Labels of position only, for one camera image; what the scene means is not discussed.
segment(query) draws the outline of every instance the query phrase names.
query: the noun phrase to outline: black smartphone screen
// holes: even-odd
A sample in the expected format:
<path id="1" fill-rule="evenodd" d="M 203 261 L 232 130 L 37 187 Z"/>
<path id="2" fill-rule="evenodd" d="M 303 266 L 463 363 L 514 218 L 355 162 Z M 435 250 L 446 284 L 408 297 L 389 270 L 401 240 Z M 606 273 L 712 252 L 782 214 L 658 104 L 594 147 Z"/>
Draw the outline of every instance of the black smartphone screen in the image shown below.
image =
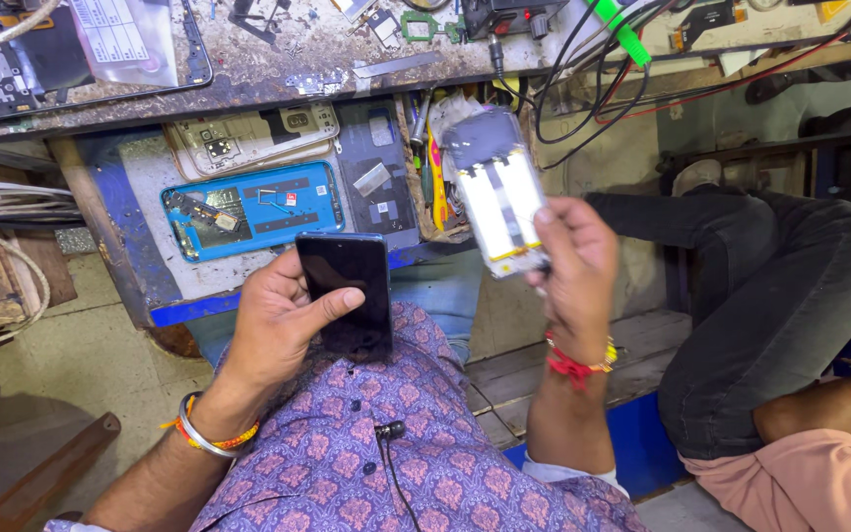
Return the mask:
<path id="1" fill-rule="evenodd" d="M 390 268 L 381 236 L 301 234 L 295 240 L 311 300 L 340 288 L 359 288 L 366 301 L 321 330 L 333 353 L 366 353 L 384 360 L 393 352 Z"/>

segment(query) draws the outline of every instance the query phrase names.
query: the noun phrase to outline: black jeans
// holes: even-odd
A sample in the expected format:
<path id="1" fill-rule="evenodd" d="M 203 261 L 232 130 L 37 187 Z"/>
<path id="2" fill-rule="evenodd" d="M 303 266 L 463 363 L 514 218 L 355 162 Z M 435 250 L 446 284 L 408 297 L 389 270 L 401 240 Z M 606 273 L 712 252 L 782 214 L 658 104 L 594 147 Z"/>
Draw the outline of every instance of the black jeans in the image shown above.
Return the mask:
<path id="1" fill-rule="evenodd" d="M 686 458 L 752 453 L 752 410 L 817 378 L 851 338 L 851 203 L 757 192 L 591 193 L 617 233 L 698 250 L 694 330 L 659 385 Z"/>

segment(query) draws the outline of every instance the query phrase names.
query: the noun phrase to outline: paisley shirt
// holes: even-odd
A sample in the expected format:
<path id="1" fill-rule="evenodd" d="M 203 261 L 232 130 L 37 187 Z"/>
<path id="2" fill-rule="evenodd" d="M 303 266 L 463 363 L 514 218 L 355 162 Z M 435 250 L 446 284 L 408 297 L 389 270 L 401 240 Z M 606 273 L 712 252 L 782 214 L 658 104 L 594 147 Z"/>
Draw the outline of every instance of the paisley shirt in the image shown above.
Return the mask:
<path id="1" fill-rule="evenodd" d="M 397 419 L 393 465 L 424 531 L 646 530 L 601 479 L 546 484 L 515 469 L 468 411 L 458 357 L 421 308 L 393 303 L 393 329 L 385 364 L 311 346 L 191 532 L 413 530 L 373 432 Z"/>

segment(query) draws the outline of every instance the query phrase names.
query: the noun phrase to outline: shoe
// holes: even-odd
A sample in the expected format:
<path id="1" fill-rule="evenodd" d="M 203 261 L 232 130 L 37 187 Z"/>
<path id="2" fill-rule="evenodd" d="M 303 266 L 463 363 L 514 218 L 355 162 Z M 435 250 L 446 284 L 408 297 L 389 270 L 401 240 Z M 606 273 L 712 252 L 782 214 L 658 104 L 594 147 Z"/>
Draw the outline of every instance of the shoe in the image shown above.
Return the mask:
<path id="1" fill-rule="evenodd" d="M 675 178 L 671 195 L 684 196 L 686 192 L 702 185 L 720 185 L 720 163 L 714 159 L 704 159 L 682 170 Z"/>

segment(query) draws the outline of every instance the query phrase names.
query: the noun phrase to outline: jeans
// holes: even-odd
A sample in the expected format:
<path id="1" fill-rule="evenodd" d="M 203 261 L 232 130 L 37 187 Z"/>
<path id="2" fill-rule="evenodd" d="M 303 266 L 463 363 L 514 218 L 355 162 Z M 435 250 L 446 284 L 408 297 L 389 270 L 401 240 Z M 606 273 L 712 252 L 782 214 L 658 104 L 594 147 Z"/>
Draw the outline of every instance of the jeans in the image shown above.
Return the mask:
<path id="1" fill-rule="evenodd" d="M 752 410 L 810 385 L 851 338 L 851 203 L 752 194 L 586 197 L 617 233 L 701 256 L 694 330 L 658 390 L 686 458 L 763 447 Z"/>
<path id="2" fill-rule="evenodd" d="M 479 305 L 484 264 L 478 250 L 398 268 L 390 272 L 393 301 L 410 301 L 422 307 L 445 333 L 464 365 L 471 354 L 468 341 Z M 235 332 L 238 310 L 185 322 L 199 351 L 215 367 Z"/>

